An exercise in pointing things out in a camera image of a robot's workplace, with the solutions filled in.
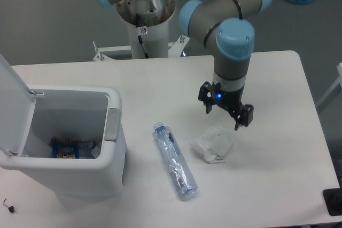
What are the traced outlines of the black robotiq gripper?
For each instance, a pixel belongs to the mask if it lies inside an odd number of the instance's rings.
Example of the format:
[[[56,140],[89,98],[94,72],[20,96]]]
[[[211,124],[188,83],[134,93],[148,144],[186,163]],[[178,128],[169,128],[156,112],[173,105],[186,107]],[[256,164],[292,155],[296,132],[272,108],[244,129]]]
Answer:
[[[236,91],[224,91],[221,83],[213,83],[212,88],[206,81],[199,89],[198,100],[206,107],[206,114],[211,112],[214,105],[227,111],[234,118],[234,130],[237,131],[240,127],[248,127],[253,120],[254,106],[241,103],[243,90],[244,87]]]

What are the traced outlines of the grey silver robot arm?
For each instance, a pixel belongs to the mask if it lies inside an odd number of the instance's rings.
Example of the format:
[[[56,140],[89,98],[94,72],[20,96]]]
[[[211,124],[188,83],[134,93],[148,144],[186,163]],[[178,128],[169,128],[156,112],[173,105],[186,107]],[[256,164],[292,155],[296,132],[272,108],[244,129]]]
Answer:
[[[199,90],[198,99],[206,112],[217,105],[235,120],[236,128],[253,120],[254,108],[242,103],[242,95],[254,50],[255,31],[248,18],[271,4],[272,0],[200,0],[186,2],[178,15],[187,37],[201,44],[214,57],[213,79]],[[97,0],[102,7],[116,6],[127,24],[134,59],[169,55],[168,22],[176,8],[175,0]]]

